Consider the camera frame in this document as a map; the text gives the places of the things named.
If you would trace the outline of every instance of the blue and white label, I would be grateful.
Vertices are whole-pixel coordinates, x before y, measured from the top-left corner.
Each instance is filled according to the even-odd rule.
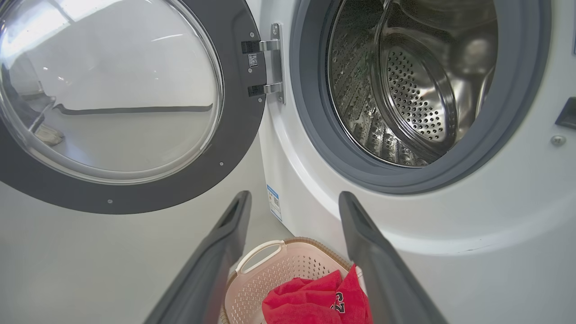
[[[270,203],[270,211],[278,220],[282,221],[282,213],[280,212],[280,197],[269,185],[268,187],[268,202]]]

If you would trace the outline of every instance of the screw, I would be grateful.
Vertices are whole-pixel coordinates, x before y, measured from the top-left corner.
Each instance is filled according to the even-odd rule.
[[[550,139],[550,142],[554,146],[562,146],[562,145],[564,145],[564,143],[566,143],[566,137],[560,136],[560,135],[555,135],[555,136],[552,136],[552,138]]]

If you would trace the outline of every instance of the label sticker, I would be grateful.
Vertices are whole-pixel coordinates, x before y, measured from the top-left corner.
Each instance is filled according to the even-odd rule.
[[[282,213],[280,212],[280,197],[278,197],[276,191],[272,190],[269,185],[266,185],[266,187],[268,187],[268,202],[270,203],[270,211],[272,214],[274,214],[274,216],[276,216],[276,218],[278,218],[279,221],[282,221]]]
[[[258,66],[258,56],[256,54],[248,54],[248,64],[250,67]]]

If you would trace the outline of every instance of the qr code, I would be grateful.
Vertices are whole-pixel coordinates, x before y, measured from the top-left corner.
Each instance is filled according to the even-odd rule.
[[[250,67],[258,66],[258,56],[256,54],[248,55],[248,64]]]

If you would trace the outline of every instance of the red cloth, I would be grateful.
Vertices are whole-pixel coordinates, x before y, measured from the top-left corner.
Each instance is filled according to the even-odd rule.
[[[268,324],[372,324],[356,265],[344,280],[340,272],[332,272],[318,280],[294,278],[276,287],[262,302],[262,313]]]

